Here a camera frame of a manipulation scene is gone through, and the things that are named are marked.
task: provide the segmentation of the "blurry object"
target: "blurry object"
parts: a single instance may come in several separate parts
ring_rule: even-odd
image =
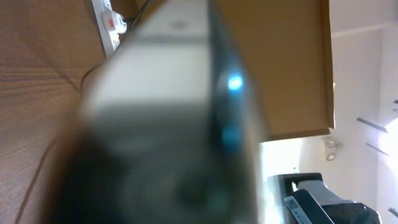
[[[42,223],[257,223],[264,122],[215,6],[168,1],[122,44],[87,83]]]
[[[336,159],[337,143],[333,139],[323,140],[323,159],[326,161],[334,161]]]

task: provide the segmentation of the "cable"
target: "cable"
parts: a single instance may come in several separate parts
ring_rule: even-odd
[[[45,151],[43,153],[43,156],[40,159],[39,166],[37,167],[37,169],[35,171],[35,174],[34,174],[32,180],[31,180],[31,182],[30,182],[30,184],[29,184],[29,186],[28,186],[28,188],[26,190],[26,193],[25,193],[24,199],[23,199],[23,201],[21,203],[21,206],[19,207],[19,210],[18,210],[18,213],[17,213],[17,217],[15,219],[15,224],[19,224],[19,222],[21,221],[21,218],[22,218],[22,215],[24,214],[24,210],[26,208],[26,205],[27,205],[27,202],[29,200],[30,194],[32,193],[33,187],[35,186],[36,181],[39,178],[40,171],[43,168],[43,165],[44,165],[44,162],[45,162],[45,158],[47,158],[47,155],[49,154],[50,149],[54,147],[56,142],[57,142],[56,138],[54,138],[50,142],[50,144],[47,146],[47,148],[45,149]]]
[[[108,61],[113,57],[113,55],[115,55],[116,52],[120,49],[120,46],[122,45],[123,41],[126,39],[126,36],[127,36],[128,33],[130,32],[130,30],[132,30],[132,28],[136,25],[137,21],[140,19],[140,17],[141,17],[142,14],[144,13],[145,8],[147,7],[147,5],[148,5],[149,2],[150,2],[150,0],[147,0],[147,1],[142,5],[142,7],[140,8],[140,10],[138,11],[137,16],[132,18],[132,23],[131,23],[131,24],[129,25],[129,27],[127,28],[126,33],[124,33],[124,35],[121,37],[120,43],[119,43],[118,47],[116,47],[116,49],[114,50],[113,54],[112,54],[109,58],[107,58],[104,62],[102,62],[101,64],[95,65],[94,67],[92,67],[91,69],[89,69],[89,70],[82,76],[82,78],[81,78],[81,80],[80,80],[80,93],[83,93],[83,85],[84,85],[84,82],[85,82],[85,80],[87,79],[87,77],[88,77],[94,70],[96,70],[98,67],[100,67],[100,66],[104,65],[106,62],[108,62]]]
[[[128,17],[126,19],[123,19],[123,22],[134,22],[134,20],[136,20],[135,17]]]
[[[77,87],[76,84],[74,84],[74,83],[69,79],[69,77],[67,77],[66,75],[61,74],[61,73],[58,73],[58,75],[59,75],[61,78],[63,78],[64,80],[66,80],[66,81],[69,83],[69,85],[72,86],[72,88],[73,88],[74,90],[76,90],[77,92],[79,92],[79,88]]]

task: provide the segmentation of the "white wall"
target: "white wall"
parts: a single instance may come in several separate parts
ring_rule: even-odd
[[[373,26],[397,19],[397,0],[330,0],[332,32]]]
[[[398,118],[398,27],[386,29],[382,32],[382,66],[380,88],[379,120],[383,126]],[[398,223],[398,218],[387,211],[388,208],[398,208],[398,136],[393,130],[389,134],[380,133],[379,146],[391,154],[386,157],[379,154],[377,167],[377,210],[384,223]]]

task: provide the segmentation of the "power strip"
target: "power strip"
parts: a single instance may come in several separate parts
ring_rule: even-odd
[[[127,30],[123,17],[112,10],[110,0],[91,0],[101,35],[106,58],[109,58],[120,44],[119,34]]]

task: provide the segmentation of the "cardboard box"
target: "cardboard box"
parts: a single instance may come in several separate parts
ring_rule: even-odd
[[[329,134],[335,127],[329,2],[218,4],[261,93],[267,140]]]

